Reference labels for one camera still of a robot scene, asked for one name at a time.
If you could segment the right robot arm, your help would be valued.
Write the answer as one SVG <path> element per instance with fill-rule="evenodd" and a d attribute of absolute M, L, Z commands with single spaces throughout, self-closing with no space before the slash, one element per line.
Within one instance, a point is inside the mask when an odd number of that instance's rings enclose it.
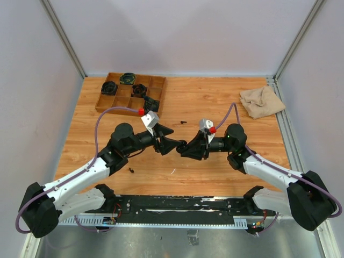
<path fill-rule="evenodd" d="M 248 214 L 275 211 L 293 217 L 302 228 L 314 231 L 326 219 L 342 213 L 341 204 L 328 192 L 317 173 L 286 169 L 263 158 L 246 145 L 247 136 L 240 124 L 230 124 L 223 137 L 215 137 L 215 132 L 214 127 L 199 130 L 190 142 L 182 142 L 177 152 L 195 160 L 205 160 L 213 152 L 226 152 L 234 170 L 278 188 L 271 191 L 256 186 L 248 191 L 243 202 Z"/>

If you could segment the black round charging case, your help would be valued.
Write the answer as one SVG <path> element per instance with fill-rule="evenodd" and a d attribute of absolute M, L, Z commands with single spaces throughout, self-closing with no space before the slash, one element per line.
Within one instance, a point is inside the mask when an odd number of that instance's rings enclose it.
<path fill-rule="evenodd" d="M 176 147 L 176 151 L 179 154 L 183 154 L 188 150 L 188 143 L 185 140 L 180 140 L 180 145 Z"/>

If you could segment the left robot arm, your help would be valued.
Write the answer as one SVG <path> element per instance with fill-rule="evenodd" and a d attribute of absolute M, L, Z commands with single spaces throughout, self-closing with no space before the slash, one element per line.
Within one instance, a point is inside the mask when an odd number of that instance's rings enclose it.
<path fill-rule="evenodd" d="M 134 134 L 128 123 L 119 124 L 107 145 L 96 151 L 95 157 L 72 173 L 45 185 L 35 182 L 27 187 L 15 221 L 19 233 L 32 233 L 36 238 L 48 235 L 57 225 L 84 211 L 114 209 L 115 199 L 89 185 L 105 179 L 128 163 L 128 157 L 147 147 L 166 155 L 182 141 L 169 139 L 173 130 L 160 124 Z"/>

